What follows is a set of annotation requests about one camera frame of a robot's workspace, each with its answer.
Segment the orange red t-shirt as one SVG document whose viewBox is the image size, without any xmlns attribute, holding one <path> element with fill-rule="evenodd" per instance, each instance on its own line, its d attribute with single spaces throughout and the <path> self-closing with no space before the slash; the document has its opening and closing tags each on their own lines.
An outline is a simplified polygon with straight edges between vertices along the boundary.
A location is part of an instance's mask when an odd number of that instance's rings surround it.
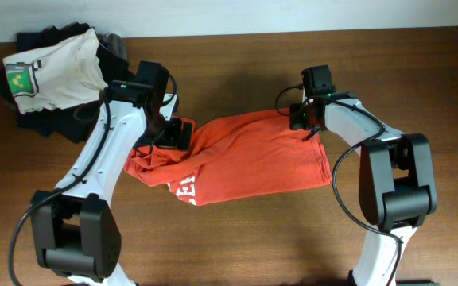
<svg viewBox="0 0 458 286">
<path fill-rule="evenodd" d="M 193 132 L 188 150 L 140 147 L 124 171 L 162 184 L 194 206 L 323 187 L 332 181 L 320 137 L 291 130 L 274 110 L 218 118 Z"/>
</svg>

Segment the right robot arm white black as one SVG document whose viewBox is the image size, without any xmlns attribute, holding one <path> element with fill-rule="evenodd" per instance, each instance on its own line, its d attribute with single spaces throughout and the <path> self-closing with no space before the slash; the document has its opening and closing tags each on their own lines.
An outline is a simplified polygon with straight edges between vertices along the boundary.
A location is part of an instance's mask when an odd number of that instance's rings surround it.
<svg viewBox="0 0 458 286">
<path fill-rule="evenodd" d="M 429 140 L 388 126 L 348 93 L 304 96 L 289 108 L 291 129 L 312 135 L 330 131 L 349 146 L 332 169 L 332 189 L 349 219 L 366 236 L 350 285 L 396 285 L 396 274 L 409 240 L 437 208 L 437 190 Z M 338 188 L 340 166 L 350 154 L 359 155 L 357 219 L 344 204 Z"/>
</svg>

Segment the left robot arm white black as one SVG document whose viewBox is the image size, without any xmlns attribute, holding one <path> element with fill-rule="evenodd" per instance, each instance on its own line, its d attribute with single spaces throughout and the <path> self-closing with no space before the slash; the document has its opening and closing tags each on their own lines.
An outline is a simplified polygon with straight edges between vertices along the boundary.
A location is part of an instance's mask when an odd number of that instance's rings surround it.
<svg viewBox="0 0 458 286">
<path fill-rule="evenodd" d="M 52 191 L 29 207 L 37 263 L 80 285 L 132 285 L 119 263 L 122 237 L 111 212 L 115 185 L 130 150 L 156 146 L 179 99 L 150 85 L 114 81 L 100 93 L 95 128 Z"/>
</svg>

